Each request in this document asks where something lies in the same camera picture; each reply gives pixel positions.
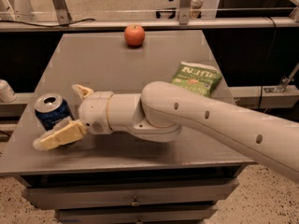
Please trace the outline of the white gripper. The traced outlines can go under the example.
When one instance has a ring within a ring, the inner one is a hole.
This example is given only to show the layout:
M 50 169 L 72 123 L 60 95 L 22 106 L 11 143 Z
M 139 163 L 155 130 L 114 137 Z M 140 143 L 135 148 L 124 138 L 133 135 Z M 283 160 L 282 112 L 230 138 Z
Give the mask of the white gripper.
M 46 131 L 34 142 L 37 150 L 50 150 L 76 142 L 84 137 L 87 130 L 92 134 L 111 134 L 108 123 L 107 107 L 112 91 L 96 91 L 79 84 L 72 86 L 73 92 L 82 101 L 78 108 L 80 120 L 64 119 L 52 130 Z

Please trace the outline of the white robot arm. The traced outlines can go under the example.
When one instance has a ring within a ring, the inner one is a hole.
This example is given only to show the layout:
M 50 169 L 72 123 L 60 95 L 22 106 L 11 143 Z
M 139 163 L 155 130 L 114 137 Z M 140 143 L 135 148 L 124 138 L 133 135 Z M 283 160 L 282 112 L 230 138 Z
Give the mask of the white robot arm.
M 162 81 L 140 93 L 115 94 L 73 86 L 81 99 L 78 119 L 65 118 L 33 142 L 50 150 L 86 133 L 126 132 L 154 142 L 175 140 L 183 126 L 205 133 L 238 153 L 299 181 L 299 124 L 206 98 Z

